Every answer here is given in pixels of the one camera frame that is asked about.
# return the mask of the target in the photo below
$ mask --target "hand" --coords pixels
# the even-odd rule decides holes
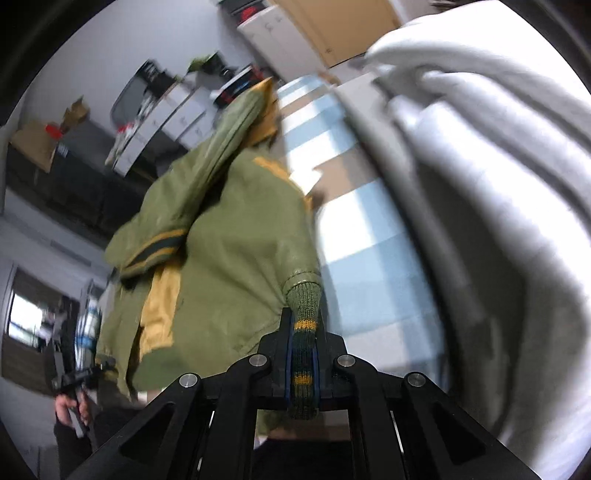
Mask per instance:
[[[69,408],[76,408],[76,400],[64,394],[58,395],[55,400],[57,419],[61,424],[71,427],[72,419],[70,418],[70,412],[68,411]],[[84,392],[78,395],[78,412],[80,413],[80,419],[84,425],[88,425],[90,420],[90,411],[88,399],[86,398],[86,394]]]

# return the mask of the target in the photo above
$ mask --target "knit cuff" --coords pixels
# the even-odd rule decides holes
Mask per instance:
[[[297,284],[287,294],[287,304],[294,312],[291,342],[291,408],[295,419],[311,419],[314,405],[314,361],[318,310],[322,288],[317,283]]]

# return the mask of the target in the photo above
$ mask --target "metal screw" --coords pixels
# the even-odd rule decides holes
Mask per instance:
[[[355,364],[355,357],[353,355],[341,355],[336,361],[342,367],[352,367]]]
[[[180,383],[185,388],[189,388],[194,386],[197,383],[197,375],[195,374],[184,374],[181,378],[178,379],[178,383]]]
[[[267,363],[267,357],[257,353],[248,359],[248,363],[250,363],[253,367],[262,367]]]
[[[407,381],[413,387],[422,387],[427,382],[425,377],[421,374],[410,374],[407,378]]]

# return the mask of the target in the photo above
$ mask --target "door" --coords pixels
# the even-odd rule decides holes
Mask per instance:
[[[400,26],[388,0],[275,0],[318,51],[326,66],[364,53]]]

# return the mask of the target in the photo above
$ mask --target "cardboard box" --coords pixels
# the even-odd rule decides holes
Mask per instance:
[[[66,108],[64,118],[60,125],[61,133],[65,134],[68,130],[81,124],[88,118],[90,108],[82,102],[83,98],[84,97],[78,98],[78,100],[71,104],[69,108]]]
[[[46,131],[45,125],[33,120],[17,131],[10,143],[44,172],[49,173],[57,141]]]

